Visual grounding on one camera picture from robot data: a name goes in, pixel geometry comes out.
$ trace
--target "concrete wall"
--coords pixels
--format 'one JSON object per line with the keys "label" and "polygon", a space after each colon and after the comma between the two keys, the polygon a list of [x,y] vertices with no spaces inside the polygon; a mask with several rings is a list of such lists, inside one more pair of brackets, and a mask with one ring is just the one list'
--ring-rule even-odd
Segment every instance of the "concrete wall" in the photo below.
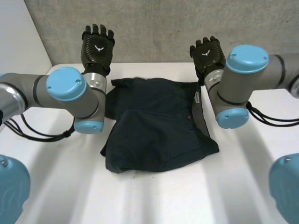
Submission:
{"label": "concrete wall", "polygon": [[299,53],[299,0],[25,0],[53,64],[79,63],[85,25],[115,32],[113,62],[188,62],[197,39]]}

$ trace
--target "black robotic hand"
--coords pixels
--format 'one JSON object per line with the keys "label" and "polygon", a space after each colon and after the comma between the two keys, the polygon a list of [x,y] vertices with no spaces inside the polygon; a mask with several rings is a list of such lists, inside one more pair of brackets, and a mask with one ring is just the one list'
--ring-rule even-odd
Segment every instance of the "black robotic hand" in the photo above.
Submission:
{"label": "black robotic hand", "polygon": [[112,61],[112,51],[115,44],[114,33],[106,27],[100,25],[99,28],[93,24],[93,32],[90,26],[86,26],[82,34],[81,62],[85,68],[84,74],[95,72],[107,76],[110,73],[110,64]]}
{"label": "black robotic hand", "polygon": [[193,58],[200,85],[204,85],[205,77],[211,71],[223,69],[226,62],[219,40],[213,36],[210,40],[207,37],[202,42],[197,40],[196,47],[190,47],[190,57]]}

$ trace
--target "white wall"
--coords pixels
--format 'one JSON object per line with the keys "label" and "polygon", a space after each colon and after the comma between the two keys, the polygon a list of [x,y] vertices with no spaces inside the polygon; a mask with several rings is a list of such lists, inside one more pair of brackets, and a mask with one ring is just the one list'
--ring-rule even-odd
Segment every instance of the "white wall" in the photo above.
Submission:
{"label": "white wall", "polygon": [[23,0],[0,0],[0,27],[0,74],[50,70],[52,64]]}

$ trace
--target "white tabletop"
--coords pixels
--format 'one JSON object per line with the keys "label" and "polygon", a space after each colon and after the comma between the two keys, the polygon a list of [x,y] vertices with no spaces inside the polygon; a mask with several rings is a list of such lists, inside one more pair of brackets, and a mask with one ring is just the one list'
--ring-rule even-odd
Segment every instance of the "white tabletop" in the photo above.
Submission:
{"label": "white tabletop", "polygon": [[[80,64],[62,64],[48,74],[63,66],[83,70]],[[111,79],[124,77],[197,81],[192,63],[117,63],[111,65],[107,91],[113,88]],[[5,128],[0,154],[21,160],[32,181],[17,223],[285,224],[269,194],[268,174],[277,158],[298,152],[299,126],[275,128],[251,117],[241,128],[221,129],[204,87],[202,97],[220,152],[164,173],[106,170],[100,151],[114,124],[110,119],[100,135],[74,133],[56,143],[25,140]],[[299,117],[299,101],[284,90],[257,91],[250,100],[269,116]],[[72,122],[64,110],[31,108],[25,115],[44,133],[62,133]]]}

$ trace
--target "black stripe band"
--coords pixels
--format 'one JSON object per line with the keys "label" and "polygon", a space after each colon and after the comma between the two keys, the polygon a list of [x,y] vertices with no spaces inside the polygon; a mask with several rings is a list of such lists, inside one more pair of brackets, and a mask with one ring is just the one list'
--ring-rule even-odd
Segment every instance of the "black stripe band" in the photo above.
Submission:
{"label": "black stripe band", "polygon": [[241,106],[241,105],[247,103],[247,101],[242,102],[242,103],[234,103],[234,102],[230,102],[230,101],[224,99],[222,96],[220,96],[220,94],[219,94],[218,91],[217,91],[217,96],[218,96],[224,103],[231,104],[231,105],[234,105],[234,106]]}
{"label": "black stripe band", "polygon": [[14,86],[14,85],[12,85],[12,84],[10,84],[10,83],[6,83],[6,82],[1,82],[1,83],[2,83],[2,84],[5,84],[5,85],[8,85],[8,86],[10,86],[11,88],[15,89],[15,90],[21,95],[21,97],[22,97],[23,100],[24,100],[24,103],[25,103],[25,110],[28,109],[28,100],[27,100],[25,94],[24,94],[19,88],[17,88],[16,86]]}
{"label": "black stripe band", "polygon": [[41,105],[41,103],[39,102],[38,100],[38,97],[37,97],[37,85],[38,85],[38,82],[39,80],[41,80],[41,78],[44,77],[44,76],[39,76],[35,81],[34,81],[34,84],[33,84],[33,99],[34,101],[40,106],[40,107],[43,107],[43,105]]}
{"label": "black stripe band", "polygon": [[274,56],[276,56],[279,59],[280,64],[281,64],[281,70],[282,70],[279,83],[275,87],[275,89],[277,89],[285,80],[285,62],[284,62],[283,58],[280,55],[274,55]]}
{"label": "black stripe band", "polygon": [[210,89],[207,91],[207,93],[209,94],[210,93],[210,91],[211,91],[211,89],[213,89],[216,85],[218,85],[220,82],[216,82],[216,83],[214,83],[211,87],[210,87]]}
{"label": "black stripe band", "polygon": [[96,111],[98,110],[98,107],[99,107],[99,102],[94,110],[94,112],[92,112],[90,115],[86,116],[86,117],[83,117],[83,118],[77,118],[77,119],[80,119],[80,120],[84,120],[84,119],[87,119],[87,118],[90,118],[92,115],[94,115],[94,113],[96,113]]}
{"label": "black stripe band", "polygon": [[295,78],[290,82],[288,90],[291,91],[294,83],[297,81],[297,79],[299,79],[299,74],[295,76]]}
{"label": "black stripe band", "polygon": [[3,111],[0,110],[0,125],[2,125],[2,119],[4,117]]}
{"label": "black stripe band", "polygon": [[104,95],[106,95],[106,93],[105,93],[103,90],[100,90],[100,89],[95,88],[95,87],[92,87],[91,89],[92,89],[92,90],[96,90],[96,91],[101,92],[101,93],[103,93]]}

